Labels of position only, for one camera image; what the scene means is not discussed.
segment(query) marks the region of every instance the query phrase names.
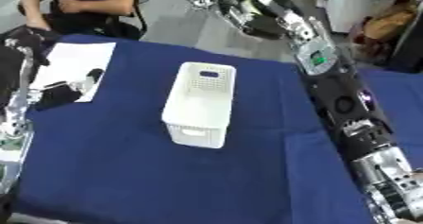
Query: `white plastic basket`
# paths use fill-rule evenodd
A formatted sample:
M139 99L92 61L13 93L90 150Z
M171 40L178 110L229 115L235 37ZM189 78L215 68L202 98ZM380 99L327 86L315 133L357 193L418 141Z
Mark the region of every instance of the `white plastic basket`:
M236 69L185 62L161 116L172 141L186 146L220 148L225 143Z

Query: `basket handle slot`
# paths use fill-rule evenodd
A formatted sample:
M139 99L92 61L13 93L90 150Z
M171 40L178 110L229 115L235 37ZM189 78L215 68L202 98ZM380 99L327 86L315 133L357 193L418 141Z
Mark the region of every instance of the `basket handle slot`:
M194 137L203 137L206 135L206 131L197 130L197 129L183 129L182 133L184 133L185 135L194 136Z
M208 78L219 78L219 73L213 71L200 71L200 76Z

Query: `green light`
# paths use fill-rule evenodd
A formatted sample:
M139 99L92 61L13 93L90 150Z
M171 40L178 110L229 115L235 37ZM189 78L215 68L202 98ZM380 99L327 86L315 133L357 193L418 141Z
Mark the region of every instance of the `green light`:
M315 57L313 58L313 64L314 66L320 65L322 63L326 62L326 58L323 57Z

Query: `person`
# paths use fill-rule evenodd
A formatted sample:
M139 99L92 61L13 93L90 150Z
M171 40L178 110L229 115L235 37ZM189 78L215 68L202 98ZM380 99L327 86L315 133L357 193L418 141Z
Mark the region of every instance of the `person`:
M105 24L108 16L132 12L134 0L53 0L42 15L40 0L22 0L26 25L60 34L85 33Z

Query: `black robot arm segment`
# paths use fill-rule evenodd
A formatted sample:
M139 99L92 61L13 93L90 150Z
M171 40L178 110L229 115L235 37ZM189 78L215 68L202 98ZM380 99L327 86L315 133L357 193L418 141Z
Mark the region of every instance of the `black robot arm segment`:
M423 178L398 147L386 117L323 25L273 0L276 15L321 122L377 223L423 221Z

